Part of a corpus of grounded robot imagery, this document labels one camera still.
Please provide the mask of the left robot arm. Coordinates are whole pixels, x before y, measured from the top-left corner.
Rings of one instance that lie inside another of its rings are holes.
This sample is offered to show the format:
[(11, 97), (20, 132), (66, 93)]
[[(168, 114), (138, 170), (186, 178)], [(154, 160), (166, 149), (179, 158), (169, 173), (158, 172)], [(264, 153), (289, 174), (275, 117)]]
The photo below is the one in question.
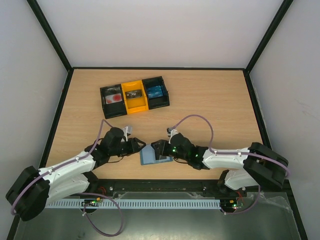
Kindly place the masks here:
[(50, 203), (88, 191), (92, 170), (107, 164), (111, 157), (124, 158), (140, 152), (146, 143), (131, 137), (131, 127), (112, 127), (104, 137), (98, 136), (76, 156), (61, 163), (36, 169), (26, 167), (5, 195), (10, 213), (29, 221)]

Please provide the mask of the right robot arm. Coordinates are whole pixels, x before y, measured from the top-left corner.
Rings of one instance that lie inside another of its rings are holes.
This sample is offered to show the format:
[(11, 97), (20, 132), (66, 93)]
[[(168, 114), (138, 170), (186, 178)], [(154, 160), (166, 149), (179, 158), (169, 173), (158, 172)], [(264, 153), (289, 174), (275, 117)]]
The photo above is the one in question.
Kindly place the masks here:
[(157, 159), (164, 156), (184, 160), (196, 170), (223, 168), (218, 191), (224, 196), (253, 186), (280, 191), (289, 174), (288, 160), (259, 142), (242, 149), (211, 149), (174, 133), (169, 140), (151, 143), (151, 147)]

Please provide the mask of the teal card holder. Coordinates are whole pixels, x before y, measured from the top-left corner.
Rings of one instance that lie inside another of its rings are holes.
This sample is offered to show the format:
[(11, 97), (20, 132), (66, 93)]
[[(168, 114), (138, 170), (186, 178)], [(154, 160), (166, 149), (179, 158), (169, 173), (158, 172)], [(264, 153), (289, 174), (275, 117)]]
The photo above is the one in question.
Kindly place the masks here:
[(170, 156), (159, 156), (159, 159), (156, 159), (155, 150), (152, 148), (150, 144), (146, 145), (140, 152), (140, 164), (142, 166), (145, 165), (154, 165), (154, 164), (162, 164), (172, 162), (173, 158)]

